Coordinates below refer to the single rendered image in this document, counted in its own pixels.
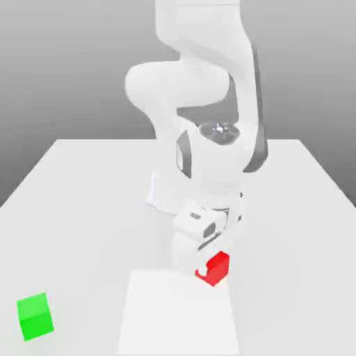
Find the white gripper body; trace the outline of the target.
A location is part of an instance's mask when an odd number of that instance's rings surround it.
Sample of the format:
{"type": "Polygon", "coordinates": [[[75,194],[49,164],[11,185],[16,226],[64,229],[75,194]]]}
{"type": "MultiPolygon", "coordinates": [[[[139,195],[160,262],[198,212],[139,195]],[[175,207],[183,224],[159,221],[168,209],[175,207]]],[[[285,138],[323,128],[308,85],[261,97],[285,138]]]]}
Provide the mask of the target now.
{"type": "Polygon", "coordinates": [[[205,257],[210,260],[215,254],[224,249],[218,239],[207,244],[201,250],[198,250],[199,247],[200,244],[197,241],[177,232],[172,238],[172,266],[181,272],[195,272],[199,258],[205,257]]]}

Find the small red cube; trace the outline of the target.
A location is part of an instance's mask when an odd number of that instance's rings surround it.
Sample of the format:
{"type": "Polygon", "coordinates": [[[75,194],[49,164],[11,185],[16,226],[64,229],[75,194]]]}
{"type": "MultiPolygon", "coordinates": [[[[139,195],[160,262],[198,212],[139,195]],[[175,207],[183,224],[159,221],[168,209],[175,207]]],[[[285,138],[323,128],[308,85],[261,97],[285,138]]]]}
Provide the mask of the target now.
{"type": "Polygon", "coordinates": [[[202,275],[200,270],[195,271],[195,276],[211,286],[217,285],[229,272],[229,255],[223,251],[215,254],[205,263],[206,274],[202,275]]]}

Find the small green cube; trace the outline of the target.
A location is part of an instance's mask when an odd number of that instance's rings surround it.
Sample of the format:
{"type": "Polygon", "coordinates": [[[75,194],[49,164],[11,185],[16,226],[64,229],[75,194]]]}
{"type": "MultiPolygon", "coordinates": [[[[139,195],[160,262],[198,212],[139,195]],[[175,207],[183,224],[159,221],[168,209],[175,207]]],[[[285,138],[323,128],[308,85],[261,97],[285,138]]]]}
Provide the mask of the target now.
{"type": "Polygon", "coordinates": [[[54,331],[54,324],[45,292],[18,300],[17,315],[25,341],[54,331]]]}

